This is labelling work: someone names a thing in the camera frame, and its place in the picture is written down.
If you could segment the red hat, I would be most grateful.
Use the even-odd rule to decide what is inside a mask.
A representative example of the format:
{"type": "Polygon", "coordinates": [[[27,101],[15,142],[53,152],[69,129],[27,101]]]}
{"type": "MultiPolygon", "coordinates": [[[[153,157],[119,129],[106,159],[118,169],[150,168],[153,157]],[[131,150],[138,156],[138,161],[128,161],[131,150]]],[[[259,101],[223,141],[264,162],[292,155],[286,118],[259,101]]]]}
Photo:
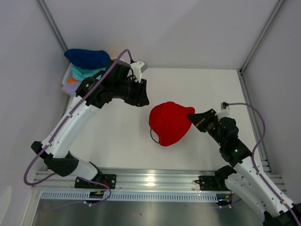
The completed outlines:
{"type": "Polygon", "coordinates": [[[150,111],[149,126],[157,134],[158,143],[161,146],[170,146],[181,140],[192,125],[188,115],[194,113],[195,108],[172,101],[155,106],[150,111]]]}

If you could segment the teal hat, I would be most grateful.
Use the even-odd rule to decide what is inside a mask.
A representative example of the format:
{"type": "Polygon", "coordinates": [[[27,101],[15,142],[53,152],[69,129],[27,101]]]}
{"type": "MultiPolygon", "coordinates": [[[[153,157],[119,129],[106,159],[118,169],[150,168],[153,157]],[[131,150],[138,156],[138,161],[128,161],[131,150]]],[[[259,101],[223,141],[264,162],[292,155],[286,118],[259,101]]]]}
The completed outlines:
{"type": "Polygon", "coordinates": [[[71,65],[72,78],[77,81],[83,81],[85,78],[93,77],[99,71],[104,71],[105,67],[98,69],[82,69],[81,67],[77,67],[71,65]]]}

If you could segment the blue hat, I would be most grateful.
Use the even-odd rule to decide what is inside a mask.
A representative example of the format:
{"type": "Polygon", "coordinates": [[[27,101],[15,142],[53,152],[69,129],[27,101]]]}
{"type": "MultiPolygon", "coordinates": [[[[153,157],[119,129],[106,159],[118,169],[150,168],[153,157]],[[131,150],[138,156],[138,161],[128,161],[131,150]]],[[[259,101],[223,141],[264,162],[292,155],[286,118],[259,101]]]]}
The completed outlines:
{"type": "Polygon", "coordinates": [[[111,61],[109,54],[103,50],[72,48],[65,51],[64,56],[74,66],[89,70],[106,67],[111,61]]]}

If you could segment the lavender hat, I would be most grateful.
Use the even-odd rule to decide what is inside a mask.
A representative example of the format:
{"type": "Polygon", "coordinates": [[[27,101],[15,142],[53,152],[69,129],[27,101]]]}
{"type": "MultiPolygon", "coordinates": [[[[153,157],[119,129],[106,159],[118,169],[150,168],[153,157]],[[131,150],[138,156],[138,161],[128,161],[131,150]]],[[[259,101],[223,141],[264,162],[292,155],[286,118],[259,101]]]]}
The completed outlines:
{"type": "Polygon", "coordinates": [[[61,88],[61,91],[64,92],[65,94],[74,97],[76,95],[76,90],[80,86],[80,82],[72,82],[72,83],[67,83],[66,85],[63,85],[61,88]]]}

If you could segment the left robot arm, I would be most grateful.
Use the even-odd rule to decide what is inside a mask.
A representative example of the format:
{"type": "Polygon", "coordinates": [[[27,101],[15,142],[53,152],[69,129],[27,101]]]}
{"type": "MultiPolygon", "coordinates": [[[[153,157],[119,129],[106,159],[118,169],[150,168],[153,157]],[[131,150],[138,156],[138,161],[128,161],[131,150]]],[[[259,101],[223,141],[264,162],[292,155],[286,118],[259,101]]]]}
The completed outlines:
{"type": "Polygon", "coordinates": [[[100,169],[91,162],[77,158],[70,152],[70,147],[86,123],[114,98],[131,106],[149,105],[147,81],[142,79],[142,73],[147,68],[145,61],[128,64],[114,59],[105,70],[85,78],[76,89],[63,118],[47,138],[33,142],[32,150],[57,175],[74,175],[90,188],[98,188],[103,180],[100,169]]]}

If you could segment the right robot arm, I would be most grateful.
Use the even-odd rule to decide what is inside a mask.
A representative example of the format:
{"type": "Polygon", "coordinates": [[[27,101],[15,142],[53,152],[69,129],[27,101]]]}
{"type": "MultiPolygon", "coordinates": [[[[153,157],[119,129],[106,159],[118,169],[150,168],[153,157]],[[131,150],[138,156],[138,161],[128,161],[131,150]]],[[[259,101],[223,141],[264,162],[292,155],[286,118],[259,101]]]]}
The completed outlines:
{"type": "Polygon", "coordinates": [[[239,129],[234,119],[220,117],[213,109],[187,117],[200,132],[214,139],[228,163],[215,172],[216,188],[237,194],[265,226],[301,224],[301,205],[288,198],[255,162],[254,153],[238,138],[239,129]]]}

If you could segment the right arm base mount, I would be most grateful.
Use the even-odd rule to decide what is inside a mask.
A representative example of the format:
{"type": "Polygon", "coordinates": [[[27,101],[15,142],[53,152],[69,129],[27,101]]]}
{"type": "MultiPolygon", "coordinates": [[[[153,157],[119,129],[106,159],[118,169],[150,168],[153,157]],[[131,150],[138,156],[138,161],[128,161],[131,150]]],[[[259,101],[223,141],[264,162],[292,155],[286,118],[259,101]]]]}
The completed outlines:
{"type": "Polygon", "coordinates": [[[219,185],[215,176],[199,176],[194,183],[199,185],[201,191],[229,191],[225,186],[219,185]]]}

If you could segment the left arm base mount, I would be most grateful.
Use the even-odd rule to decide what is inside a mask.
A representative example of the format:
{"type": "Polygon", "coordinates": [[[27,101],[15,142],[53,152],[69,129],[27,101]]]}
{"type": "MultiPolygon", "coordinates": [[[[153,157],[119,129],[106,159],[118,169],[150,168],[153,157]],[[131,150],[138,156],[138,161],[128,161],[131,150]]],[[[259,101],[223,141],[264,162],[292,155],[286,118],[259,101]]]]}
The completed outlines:
{"type": "Polygon", "coordinates": [[[92,181],[87,182],[79,177],[76,177],[74,187],[78,189],[106,189],[105,186],[110,189],[115,189],[117,182],[116,174],[102,174],[97,175],[92,181]]]}

